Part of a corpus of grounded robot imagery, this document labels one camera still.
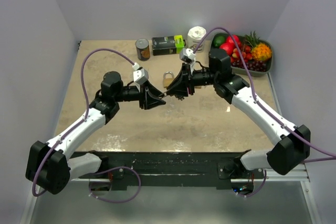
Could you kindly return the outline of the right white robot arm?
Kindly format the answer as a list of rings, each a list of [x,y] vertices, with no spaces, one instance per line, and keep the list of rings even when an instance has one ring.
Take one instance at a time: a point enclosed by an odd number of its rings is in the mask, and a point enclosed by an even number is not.
[[[182,100],[195,88],[212,85],[216,94],[244,112],[273,143],[263,151],[247,150],[230,161],[223,170],[230,177],[246,178],[254,169],[273,169],[288,174],[310,155],[310,130],[285,120],[252,91],[251,84],[232,72],[230,57],[221,49],[208,54],[208,67],[195,70],[196,55],[189,48],[180,52],[181,70],[167,87],[167,95]],[[307,143],[299,140],[303,137]]]

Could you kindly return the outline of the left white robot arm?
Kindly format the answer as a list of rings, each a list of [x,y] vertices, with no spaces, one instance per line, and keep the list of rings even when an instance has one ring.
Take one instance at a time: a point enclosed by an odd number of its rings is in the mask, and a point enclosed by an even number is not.
[[[103,178],[108,174],[108,161],[98,152],[76,158],[73,154],[88,137],[111,121],[120,109],[119,102],[138,101],[144,110],[166,104],[161,91],[150,84],[145,69],[134,71],[133,77],[135,85],[125,86],[118,72],[107,72],[94,100],[78,120],[54,138],[31,146],[26,178],[33,183],[34,196],[39,196],[36,186],[55,195],[72,179],[86,174]]]

